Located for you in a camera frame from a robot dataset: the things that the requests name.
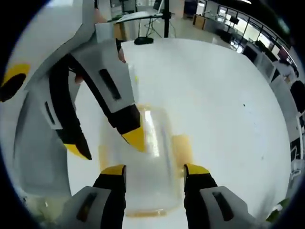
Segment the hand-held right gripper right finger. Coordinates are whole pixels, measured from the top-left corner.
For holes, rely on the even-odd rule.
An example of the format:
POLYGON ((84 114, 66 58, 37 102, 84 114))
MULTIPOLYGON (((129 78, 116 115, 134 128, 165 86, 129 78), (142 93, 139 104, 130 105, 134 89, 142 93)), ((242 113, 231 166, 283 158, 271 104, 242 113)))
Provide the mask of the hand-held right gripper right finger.
POLYGON ((247 204, 225 186, 218 186, 209 170, 185 164, 184 209, 190 229, 258 229, 247 204))

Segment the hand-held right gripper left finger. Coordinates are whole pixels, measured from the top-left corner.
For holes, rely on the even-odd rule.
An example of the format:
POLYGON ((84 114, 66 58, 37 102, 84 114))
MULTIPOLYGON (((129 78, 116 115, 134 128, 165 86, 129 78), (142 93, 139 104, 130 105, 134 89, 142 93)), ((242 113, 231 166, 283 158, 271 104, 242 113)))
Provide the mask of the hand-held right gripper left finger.
POLYGON ((105 168, 93 186, 70 199, 71 229, 121 229, 126 208, 126 165, 105 168))

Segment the person's left hand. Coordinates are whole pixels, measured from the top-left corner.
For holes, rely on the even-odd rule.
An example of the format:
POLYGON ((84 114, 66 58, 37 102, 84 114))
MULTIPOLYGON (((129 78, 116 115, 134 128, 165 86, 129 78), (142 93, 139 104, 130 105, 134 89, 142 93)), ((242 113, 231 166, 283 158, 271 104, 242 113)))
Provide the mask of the person's left hand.
MULTIPOLYGON (((107 20, 101 15, 98 8, 95 8, 94 15, 95 15, 95 22, 96 23, 107 23, 107 20)), ((125 60, 125 57, 124 57, 124 52, 123 52, 123 49, 122 49, 122 46, 121 46, 121 40, 116 39, 116 47, 117 47, 117 51, 118 51, 119 60, 123 63, 126 63, 126 60, 125 60)), ((82 76, 77 74, 75 76, 74 81, 75 81, 75 83, 80 84, 80 83, 83 82, 83 78, 82 78, 82 76)))

